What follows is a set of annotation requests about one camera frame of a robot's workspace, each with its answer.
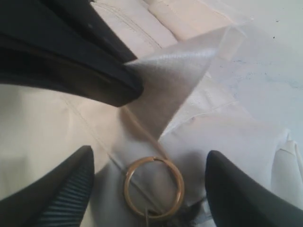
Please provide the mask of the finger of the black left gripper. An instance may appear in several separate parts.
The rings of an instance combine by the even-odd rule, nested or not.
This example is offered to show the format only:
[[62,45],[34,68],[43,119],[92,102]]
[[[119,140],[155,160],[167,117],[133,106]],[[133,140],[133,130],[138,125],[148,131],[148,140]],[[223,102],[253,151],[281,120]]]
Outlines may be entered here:
[[64,92],[121,107],[143,93],[136,59],[90,0],[3,0],[2,84]]

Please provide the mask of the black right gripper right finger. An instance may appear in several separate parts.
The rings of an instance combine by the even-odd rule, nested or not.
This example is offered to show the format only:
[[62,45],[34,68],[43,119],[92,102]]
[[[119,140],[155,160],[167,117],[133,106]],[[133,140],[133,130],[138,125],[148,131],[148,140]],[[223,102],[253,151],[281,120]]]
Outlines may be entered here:
[[205,189],[218,227],[301,227],[303,211],[258,184],[221,152],[206,159]]

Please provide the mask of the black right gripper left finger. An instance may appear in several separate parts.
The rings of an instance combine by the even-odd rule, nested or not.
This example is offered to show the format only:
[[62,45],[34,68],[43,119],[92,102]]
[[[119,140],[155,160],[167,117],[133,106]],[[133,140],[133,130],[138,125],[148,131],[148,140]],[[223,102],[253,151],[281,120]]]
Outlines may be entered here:
[[91,146],[75,151],[51,172],[0,202],[2,227],[79,227],[94,184]]

